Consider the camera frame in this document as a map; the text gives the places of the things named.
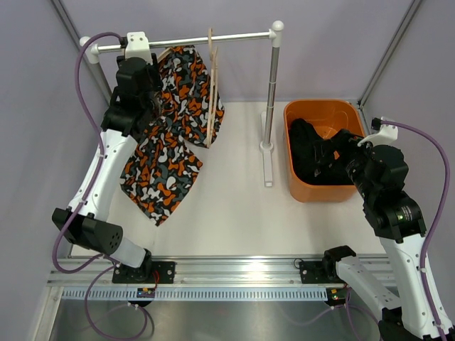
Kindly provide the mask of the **wooden hanger with camo shorts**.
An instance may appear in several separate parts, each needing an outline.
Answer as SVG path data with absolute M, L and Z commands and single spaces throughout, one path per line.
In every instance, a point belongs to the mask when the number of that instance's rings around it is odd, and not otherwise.
M 157 56 L 157 62 L 160 63 L 162 60 L 167 58 L 171 53 L 173 52 L 172 47 L 165 48 L 158 56 Z

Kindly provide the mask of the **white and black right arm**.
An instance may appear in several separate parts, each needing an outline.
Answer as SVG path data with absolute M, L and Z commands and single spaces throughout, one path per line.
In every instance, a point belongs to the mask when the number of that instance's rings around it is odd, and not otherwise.
M 363 212 L 392 267 L 394 295 L 360 263 L 347 246 L 329 249 L 322 274 L 344 281 L 374 313 L 383 340 L 453 340 L 454 324 L 446 315 L 424 247 L 429 236 L 419 205 L 403 190 L 409 171 L 401 150 L 372 144 L 340 130 L 316 142 L 316 174 L 340 163 L 363 199 Z

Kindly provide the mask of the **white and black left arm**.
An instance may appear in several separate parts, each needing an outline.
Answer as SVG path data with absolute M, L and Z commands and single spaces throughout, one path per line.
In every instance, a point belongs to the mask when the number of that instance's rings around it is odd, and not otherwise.
M 117 86 L 100 125 L 100 144 L 77 194 L 65 209 L 54 210 L 52 221 L 71 244 L 119 263 L 115 283 L 145 283 L 154 277 L 151 252 L 107 219 L 120 175 L 159 113 L 156 95 L 162 81 L 155 54 L 148 60 L 119 57 L 117 66 Z

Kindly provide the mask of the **black shorts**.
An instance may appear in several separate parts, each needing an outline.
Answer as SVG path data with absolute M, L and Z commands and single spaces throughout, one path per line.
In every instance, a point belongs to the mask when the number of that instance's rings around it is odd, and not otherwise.
M 304 119 L 295 119 L 289 128 L 291 159 L 296 176 L 309 185 L 352 185 L 341 163 L 341 175 L 315 178 L 314 143 L 323 140 L 315 128 Z

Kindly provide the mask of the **silver clothes rack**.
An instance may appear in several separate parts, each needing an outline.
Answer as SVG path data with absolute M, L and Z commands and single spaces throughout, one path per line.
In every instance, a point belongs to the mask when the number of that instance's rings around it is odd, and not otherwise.
M 263 175 L 264 186 L 270 188 L 273 186 L 273 167 L 272 167 L 272 152 L 274 145 L 272 143 L 272 124 L 274 117 L 275 94 L 277 87 L 277 70 L 279 64 L 279 52 L 282 43 L 282 33 L 284 24 L 282 21 L 275 21 L 268 31 L 257 33 L 238 33 L 223 36 L 214 36 L 213 43 L 244 41 L 244 40 L 259 40 L 268 39 L 272 44 L 272 55 L 269 71 L 269 84 L 267 91 L 267 106 L 266 110 L 261 113 L 261 129 L 262 140 L 259 144 L 259 149 L 262 153 L 263 160 Z M 95 37 L 84 36 L 80 39 L 82 54 L 87 57 L 90 64 L 95 65 L 100 62 L 100 54 L 109 52 L 123 52 L 120 42 L 116 45 L 98 46 L 95 44 Z M 182 45 L 202 45 L 208 44 L 208 35 L 199 38 L 181 38 L 173 40 L 150 41 L 150 50 L 154 48 L 168 48 Z

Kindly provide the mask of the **orange plastic basket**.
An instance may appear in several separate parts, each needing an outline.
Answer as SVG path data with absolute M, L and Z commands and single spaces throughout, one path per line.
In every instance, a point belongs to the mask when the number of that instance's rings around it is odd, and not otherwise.
M 356 191 L 354 185 L 309 185 L 296 176 L 289 145 L 289 128 L 295 119 L 310 123 L 323 139 L 333 137 L 341 129 L 364 136 L 357 109 L 339 99 L 300 99 L 284 108 L 284 155 L 291 196 L 299 202 L 343 202 Z

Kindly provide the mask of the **aluminium mounting rail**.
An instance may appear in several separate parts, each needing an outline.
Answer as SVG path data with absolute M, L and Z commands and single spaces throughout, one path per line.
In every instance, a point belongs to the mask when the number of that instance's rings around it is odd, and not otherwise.
M 175 262 L 173 287 L 300 287 L 328 286 L 303 284 L 296 268 L 297 256 L 248 257 L 157 257 L 157 261 Z M 390 263 L 385 256 L 361 257 L 360 262 L 386 287 L 396 286 Z M 88 286 L 93 278 L 112 263 L 99 259 L 76 274 L 62 274 L 53 268 L 46 286 Z

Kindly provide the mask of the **orange camouflage shorts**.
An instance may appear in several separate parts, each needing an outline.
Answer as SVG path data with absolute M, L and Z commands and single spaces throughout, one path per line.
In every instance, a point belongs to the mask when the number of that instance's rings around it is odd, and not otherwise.
M 145 128 L 120 175 L 123 193 L 156 226 L 174 213 L 203 166 L 189 145 L 207 148 L 210 65 L 193 45 L 172 48 L 159 63 L 160 114 Z M 212 145 L 224 115 L 218 92 Z

